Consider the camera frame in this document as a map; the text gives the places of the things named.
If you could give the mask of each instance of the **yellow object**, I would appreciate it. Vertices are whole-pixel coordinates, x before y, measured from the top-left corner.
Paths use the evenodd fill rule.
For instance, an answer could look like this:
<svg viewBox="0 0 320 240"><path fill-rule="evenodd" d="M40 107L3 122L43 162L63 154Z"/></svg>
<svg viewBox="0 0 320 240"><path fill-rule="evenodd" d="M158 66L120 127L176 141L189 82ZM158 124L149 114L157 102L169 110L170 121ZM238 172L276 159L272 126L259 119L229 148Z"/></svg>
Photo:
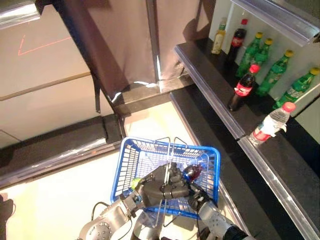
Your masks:
<svg viewBox="0 0 320 240"><path fill-rule="evenodd" d="M320 72L320 69L318 67L313 67L313 68L310 69L310 73L312 75L318 75L319 72Z"/></svg>
<svg viewBox="0 0 320 240"><path fill-rule="evenodd" d="M139 181L141 180L141 178L139 177L136 177L132 180L131 182L131 189L132 190L135 190L136 189L136 186L138 185Z"/></svg>
<svg viewBox="0 0 320 240"><path fill-rule="evenodd" d="M264 43L267 45L271 45L274 41L272 40L272 38L267 38Z"/></svg>
<svg viewBox="0 0 320 240"><path fill-rule="evenodd" d="M262 32L258 31L258 32L255 34L255 37L256 37L257 39L261 39L263 35L264 35L264 34L263 34Z"/></svg>
<svg viewBox="0 0 320 240"><path fill-rule="evenodd" d="M221 52L221 46L226 35L226 30L225 30L226 22L227 22L227 18L223 17L220 22L219 29L218 31L216 31L216 34L214 37L214 43L211 50L212 54L219 54Z"/></svg>
<svg viewBox="0 0 320 240"><path fill-rule="evenodd" d="M291 51L291 50L287 50L287 51L285 51L285 54L284 54L286 57L288 57L288 58L291 58L293 55L294 55L294 52L293 51Z"/></svg>

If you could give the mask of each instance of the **red label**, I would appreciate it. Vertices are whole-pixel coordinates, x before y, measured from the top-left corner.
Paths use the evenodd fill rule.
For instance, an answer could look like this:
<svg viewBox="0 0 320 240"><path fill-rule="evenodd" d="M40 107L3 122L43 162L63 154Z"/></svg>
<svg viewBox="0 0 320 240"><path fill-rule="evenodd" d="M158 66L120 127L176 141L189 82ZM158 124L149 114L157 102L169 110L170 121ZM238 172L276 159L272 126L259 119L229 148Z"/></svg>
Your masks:
<svg viewBox="0 0 320 240"><path fill-rule="evenodd" d="M234 91L237 95L239 95L241 97L245 97L245 96L249 95L251 89L252 89L252 86L246 87L246 86L242 86L240 83L238 83L236 85L236 87L234 88Z"/></svg>
<svg viewBox="0 0 320 240"><path fill-rule="evenodd" d="M253 136L260 141L266 141L271 137L269 134L260 131L258 127L253 131Z"/></svg>
<svg viewBox="0 0 320 240"><path fill-rule="evenodd" d="M234 47L241 47L242 46L242 42L244 41L243 38L239 38L239 37L233 37L232 38L232 42L231 45Z"/></svg>

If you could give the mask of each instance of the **yellow bottle cap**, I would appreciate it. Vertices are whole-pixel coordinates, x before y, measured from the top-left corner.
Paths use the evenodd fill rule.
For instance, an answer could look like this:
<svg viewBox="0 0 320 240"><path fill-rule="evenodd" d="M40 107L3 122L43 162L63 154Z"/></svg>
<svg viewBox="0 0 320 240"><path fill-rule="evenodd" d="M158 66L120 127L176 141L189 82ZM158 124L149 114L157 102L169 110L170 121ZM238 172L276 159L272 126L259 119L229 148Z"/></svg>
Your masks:
<svg viewBox="0 0 320 240"><path fill-rule="evenodd" d="M291 58L293 55L294 55L294 52L293 51L291 51L291 50L287 50L287 51L285 51L285 54L284 54L286 57L288 57L288 58Z"/></svg>
<svg viewBox="0 0 320 240"><path fill-rule="evenodd" d="M261 39L262 36L263 36L263 33L262 33L262 32L259 32L259 31L255 34L255 37L256 37L257 39Z"/></svg>
<svg viewBox="0 0 320 240"><path fill-rule="evenodd" d="M267 45L271 45L274 41L272 40L272 38L267 38L264 43Z"/></svg>
<svg viewBox="0 0 320 240"><path fill-rule="evenodd" d="M313 67L313 68L310 69L310 73L312 75L318 75L319 72L320 72L320 69L318 67Z"/></svg>

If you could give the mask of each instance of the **blue plastic basket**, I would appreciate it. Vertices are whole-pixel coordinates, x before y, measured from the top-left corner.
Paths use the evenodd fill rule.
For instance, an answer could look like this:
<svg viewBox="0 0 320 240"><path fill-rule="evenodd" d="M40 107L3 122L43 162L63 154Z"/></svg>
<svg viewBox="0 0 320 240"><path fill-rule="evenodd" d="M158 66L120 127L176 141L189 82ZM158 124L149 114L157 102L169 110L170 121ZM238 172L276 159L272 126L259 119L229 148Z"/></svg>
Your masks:
<svg viewBox="0 0 320 240"><path fill-rule="evenodd" d="M200 164L202 171L195 181L200 185L213 201L218 203L218 187L220 175L220 153L209 146L181 145L162 141L154 141L137 137L126 137L122 140L116 175L114 178L110 200L114 202L120 194L128 196L131 192L131 182L134 178L143 178L158 166L167 163L168 148L172 162L183 170L188 165ZM158 206L148 207L149 211L157 212ZM185 198L167 201L165 212L197 218Z"/></svg>

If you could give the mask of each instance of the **shelf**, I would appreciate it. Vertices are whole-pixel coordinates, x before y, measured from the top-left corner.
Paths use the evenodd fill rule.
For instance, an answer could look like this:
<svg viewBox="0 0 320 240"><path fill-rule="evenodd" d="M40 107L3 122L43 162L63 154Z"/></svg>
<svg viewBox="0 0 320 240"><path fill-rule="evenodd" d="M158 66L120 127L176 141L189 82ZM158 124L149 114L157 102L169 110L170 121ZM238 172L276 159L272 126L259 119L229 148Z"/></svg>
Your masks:
<svg viewBox="0 0 320 240"><path fill-rule="evenodd" d="M230 112L226 105L238 81L233 77L237 65L225 66L226 55L223 52L220 55L211 54L211 47L210 39L202 39L179 44L175 51L226 128L239 140L238 144L269 184L303 237L319 239L320 180L317 170L310 167L307 163L310 159L304 160L285 134L269 139L259 150L248 143L245 135L252 132L271 112L274 101L269 96L258 98L251 94L238 111ZM294 131L295 125L288 125L288 132ZM319 145L311 144L309 150L319 151ZM289 201L284 201L284 196L289 197Z"/></svg>
<svg viewBox="0 0 320 240"><path fill-rule="evenodd" d="M118 118L110 114L0 149L0 189L117 149L121 140Z"/></svg>
<svg viewBox="0 0 320 240"><path fill-rule="evenodd" d="M301 47L312 43L320 32L319 20L283 0L231 0Z"/></svg>
<svg viewBox="0 0 320 240"><path fill-rule="evenodd" d="M234 219L244 221L235 223L242 229L246 225L259 240L302 240L278 199L197 86L173 91L170 97L195 142L219 150L220 179L240 214Z"/></svg>

